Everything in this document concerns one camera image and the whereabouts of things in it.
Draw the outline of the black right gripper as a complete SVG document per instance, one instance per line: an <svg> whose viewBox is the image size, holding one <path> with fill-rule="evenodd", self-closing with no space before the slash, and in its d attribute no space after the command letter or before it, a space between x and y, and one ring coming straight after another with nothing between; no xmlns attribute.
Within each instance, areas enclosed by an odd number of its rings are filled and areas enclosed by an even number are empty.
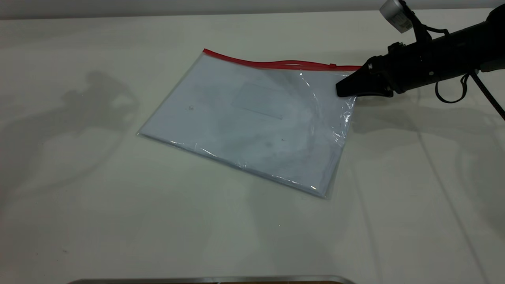
<svg viewBox="0 0 505 284"><path fill-rule="evenodd" d="M394 43L388 53L368 59L359 70L336 83L337 97L385 97L429 82L438 39L427 43Z"/></svg>

